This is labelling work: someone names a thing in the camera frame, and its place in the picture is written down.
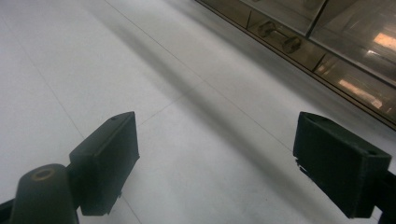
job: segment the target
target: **black plastic part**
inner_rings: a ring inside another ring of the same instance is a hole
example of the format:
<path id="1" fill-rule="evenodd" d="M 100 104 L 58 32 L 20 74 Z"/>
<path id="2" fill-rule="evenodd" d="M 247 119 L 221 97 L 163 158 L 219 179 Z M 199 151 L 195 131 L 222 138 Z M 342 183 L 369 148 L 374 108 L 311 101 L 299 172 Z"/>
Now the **black plastic part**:
<path id="1" fill-rule="evenodd" d="M 293 155 L 347 217 L 370 217 L 391 156 L 335 122 L 302 112 Z"/>
<path id="2" fill-rule="evenodd" d="M 0 224 L 9 223 L 9 219 L 11 218 L 12 204 L 14 204 L 14 200 L 0 204 Z"/>
<path id="3" fill-rule="evenodd" d="M 72 200 L 66 168 L 60 164 L 39 167 L 21 178 L 10 223 L 78 223 Z"/>
<path id="4" fill-rule="evenodd" d="M 377 184 L 375 205 L 383 212 L 380 224 L 396 223 L 396 176 L 388 172 Z"/>
<path id="5" fill-rule="evenodd" d="M 70 153 L 75 206 L 85 216 L 109 213 L 138 159 L 134 112 L 107 120 Z"/>

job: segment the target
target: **screw hole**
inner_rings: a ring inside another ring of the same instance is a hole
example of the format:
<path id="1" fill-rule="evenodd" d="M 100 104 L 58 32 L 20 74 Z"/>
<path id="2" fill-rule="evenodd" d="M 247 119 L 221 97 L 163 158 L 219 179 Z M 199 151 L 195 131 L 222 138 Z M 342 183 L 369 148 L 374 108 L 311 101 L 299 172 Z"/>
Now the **screw hole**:
<path id="1" fill-rule="evenodd" d="M 39 171 L 35 172 L 32 176 L 32 179 L 34 181 L 42 181 L 42 180 L 50 178 L 54 174 L 55 174 L 55 170 L 52 168 L 43 169 L 43 170 L 39 170 Z"/>

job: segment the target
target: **wheel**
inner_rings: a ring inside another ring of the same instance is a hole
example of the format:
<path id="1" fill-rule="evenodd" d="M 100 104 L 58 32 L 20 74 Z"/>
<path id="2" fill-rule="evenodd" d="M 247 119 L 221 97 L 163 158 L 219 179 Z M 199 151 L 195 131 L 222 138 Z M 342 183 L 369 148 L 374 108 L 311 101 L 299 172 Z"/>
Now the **wheel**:
<path id="1" fill-rule="evenodd" d="M 268 21 L 265 24 L 260 25 L 257 31 L 259 36 L 267 37 L 275 30 L 276 30 L 275 24 L 271 21 Z"/>
<path id="2" fill-rule="evenodd" d="M 297 49 L 299 49 L 301 44 L 302 44 L 301 39 L 297 36 L 293 36 L 288 38 L 285 42 L 283 42 L 282 49 L 286 53 L 291 54 Z"/>

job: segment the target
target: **glass display case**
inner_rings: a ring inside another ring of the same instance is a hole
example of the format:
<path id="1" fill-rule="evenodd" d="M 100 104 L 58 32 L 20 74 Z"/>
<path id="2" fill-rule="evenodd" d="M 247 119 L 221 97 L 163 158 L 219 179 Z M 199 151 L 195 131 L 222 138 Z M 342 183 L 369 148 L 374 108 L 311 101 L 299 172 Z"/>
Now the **glass display case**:
<path id="1" fill-rule="evenodd" d="M 356 1 L 331 20 L 319 19 L 310 38 L 396 87 L 395 14 L 394 0 Z"/>
<path id="2" fill-rule="evenodd" d="M 396 130 L 396 1 L 196 1 Z"/>
<path id="3" fill-rule="evenodd" d="M 378 81 L 330 53 L 323 58 L 315 74 L 389 122 L 396 123 L 396 94 L 388 83 Z"/>
<path id="4" fill-rule="evenodd" d="M 247 30 L 309 71 L 315 70 L 326 52 L 306 41 L 302 35 L 256 10 L 250 14 Z"/>
<path id="5" fill-rule="evenodd" d="M 241 2 L 306 35 L 325 0 L 241 0 Z"/>

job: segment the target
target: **glass panel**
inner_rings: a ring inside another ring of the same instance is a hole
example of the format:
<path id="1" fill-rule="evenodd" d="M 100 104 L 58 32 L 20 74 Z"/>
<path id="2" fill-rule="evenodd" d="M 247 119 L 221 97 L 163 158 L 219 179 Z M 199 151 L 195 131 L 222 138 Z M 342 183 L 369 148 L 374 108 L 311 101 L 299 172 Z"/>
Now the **glass panel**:
<path id="1" fill-rule="evenodd" d="M 275 21 L 305 35 L 325 0 L 241 0 Z"/>
<path id="2" fill-rule="evenodd" d="M 331 0 L 323 14 L 337 4 Z M 331 19 L 320 18 L 311 39 L 396 86 L 395 14 L 394 0 L 355 1 Z"/>
<path id="3" fill-rule="evenodd" d="M 339 90 L 396 123 L 396 89 L 335 56 L 326 55 L 315 71 Z"/>
<path id="4" fill-rule="evenodd" d="M 238 25 L 246 28 L 250 8 L 241 3 L 239 0 L 201 0 L 202 2 L 213 7 L 216 11 L 236 22 Z"/>
<path id="5" fill-rule="evenodd" d="M 325 51 L 267 16 L 252 11 L 247 29 L 303 67 L 313 71 Z"/>

